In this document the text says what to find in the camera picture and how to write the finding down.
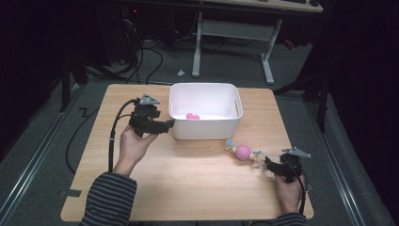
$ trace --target pink ball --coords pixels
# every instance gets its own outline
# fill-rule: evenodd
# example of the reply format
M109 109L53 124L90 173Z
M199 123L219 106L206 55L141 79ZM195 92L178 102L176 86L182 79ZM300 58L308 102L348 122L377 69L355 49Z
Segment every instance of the pink ball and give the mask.
M249 160L250 154L251 150L247 145L239 145L235 150L235 156L242 161Z

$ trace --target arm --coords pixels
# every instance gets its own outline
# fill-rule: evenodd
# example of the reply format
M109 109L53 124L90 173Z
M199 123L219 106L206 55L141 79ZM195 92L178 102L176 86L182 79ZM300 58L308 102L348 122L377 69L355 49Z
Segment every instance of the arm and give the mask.
M297 180L286 184L281 176L275 174L277 192L281 204L282 216L278 217L273 226L305 226L308 221L299 214L298 204L302 197L302 188Z
M112 172L94 181L88 192L80 225L126 225L129 222L137 183L129 176L158 135L141 138L128 125L120 135L120 158Z

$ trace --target striped sleeve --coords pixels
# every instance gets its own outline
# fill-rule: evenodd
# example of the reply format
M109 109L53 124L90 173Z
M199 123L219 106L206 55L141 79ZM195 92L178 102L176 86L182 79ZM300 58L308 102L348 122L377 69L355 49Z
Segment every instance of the striped sleeve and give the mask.
M126 225L135 199L135 180L112 172L96 178L80 225Z
M305 216L298 213L289 213L278 217L273 226L307 226L308 221Z

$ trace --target person's right hand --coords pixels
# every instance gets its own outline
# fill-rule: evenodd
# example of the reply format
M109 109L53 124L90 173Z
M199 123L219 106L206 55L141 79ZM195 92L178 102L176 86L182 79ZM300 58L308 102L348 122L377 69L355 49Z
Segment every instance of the person's right hand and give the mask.
M297 179L291 183L285 183L284 179L275 174L277 182L277 195L281 203L282 214L298 213L298 205L302 197L302 187Z

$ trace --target white plastic bin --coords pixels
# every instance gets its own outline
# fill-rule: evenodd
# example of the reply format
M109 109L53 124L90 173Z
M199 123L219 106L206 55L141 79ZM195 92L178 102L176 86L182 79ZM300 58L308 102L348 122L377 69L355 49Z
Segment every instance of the white plastic bin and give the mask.
M198 120L187 114L199 116ZM177 139L232 138L243 116L237 87L226 83L179 83L170 88L169 114Z

